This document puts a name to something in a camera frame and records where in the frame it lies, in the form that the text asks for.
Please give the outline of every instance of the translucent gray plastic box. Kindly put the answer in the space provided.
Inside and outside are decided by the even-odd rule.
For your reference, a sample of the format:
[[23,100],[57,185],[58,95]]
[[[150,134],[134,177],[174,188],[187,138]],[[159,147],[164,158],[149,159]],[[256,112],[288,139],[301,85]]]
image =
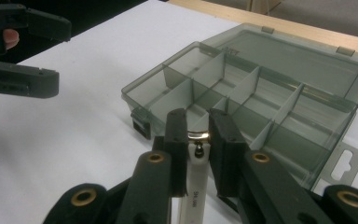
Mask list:
[[[358,107],[358,54],[243,24],[195,42],[122,90],[134,128],[163,135],[168,112],[185,108],[190,131],[226,111],[251,149],[273,153],[306,189],[350,184],[358,150],[341,142]],[[351,170],[331,173],[342,152]]]

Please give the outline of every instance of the metal ring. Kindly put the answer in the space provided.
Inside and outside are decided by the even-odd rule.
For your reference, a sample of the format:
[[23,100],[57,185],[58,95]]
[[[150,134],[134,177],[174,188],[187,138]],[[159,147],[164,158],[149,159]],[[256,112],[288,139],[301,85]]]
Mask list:
[[161,154],[153,153],[153,154],[149,155],[147,160],[150,162],[157,163],[157,162],[164,161],[164,157]]
[[347,205],[358,208],[358,194],[341,190],[337,193],[338,198]]
[[80,207],[92,203],[96,198],[97,191],[95,189],[81,189],[72,196],[71,203],[74,206]]
[[205,131],[205,132],[187,131],[187,138],[191,142],[207,143],[209,140],[209,133],[208,133],[208,131]]
[[252,159],[254,159],[255,161],[258,161],[258,162],[269,162],[269,156],[267,156],[264,153],[260,153],[260,152],[254,153],[252,155]]

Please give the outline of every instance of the white tabletop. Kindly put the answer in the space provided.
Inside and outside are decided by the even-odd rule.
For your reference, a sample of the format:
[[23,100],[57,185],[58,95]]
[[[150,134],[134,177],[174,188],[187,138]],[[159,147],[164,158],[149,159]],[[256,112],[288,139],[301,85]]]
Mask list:
[[[236,25],[149,1],[22,62],[60,72],[60,94],[0,94],[0,223],[41,223],[68,189],[110,189],[131,176],[152,142],[132,128],[121,89],[190,43]],[[345,141],[358,147],[358,115]],[[205,212],[204,223],[241,223],[212,193]]]

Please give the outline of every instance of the wooden surface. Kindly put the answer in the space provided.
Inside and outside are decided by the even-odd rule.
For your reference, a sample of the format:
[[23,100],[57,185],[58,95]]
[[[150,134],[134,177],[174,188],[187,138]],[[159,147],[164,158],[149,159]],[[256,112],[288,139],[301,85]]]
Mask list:
[[280,0],[248,0],[247,10],[259,14],[267,14],[280,2]]
[[331,46],[354,49],[356,52],[358,52],[357,36],[327,31],[321,28],[276,19],[269,16],[264,16],[233,7],[225,7],[200,0],[171,0],[169,2],[180,7],[197,10],[199,12],[207,13],[218,18],[240,23],[252,23],[259,26],[268,26],[274,28],[277,31],[290,35],[296,35]]

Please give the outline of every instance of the brass screw insert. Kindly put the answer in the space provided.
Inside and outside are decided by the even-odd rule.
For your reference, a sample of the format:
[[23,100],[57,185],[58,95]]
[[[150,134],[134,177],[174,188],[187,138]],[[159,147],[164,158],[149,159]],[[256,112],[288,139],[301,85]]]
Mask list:
[[158,153],[154,153],[154,154],[149,155],[147,160],[150,162],[157,163],[157,162],[164,161],[164,157]]
[[80,207],[92,203],[95,198],[97,198],[95,189],[81,189],[72,196],[71,203],[76,207]]
[[258,162],[269,162],[269,156],[260,152],[253,154],[252,158]]
[[337,193],[337,196],[345,204],[358,208],[358,194],[342,190]]

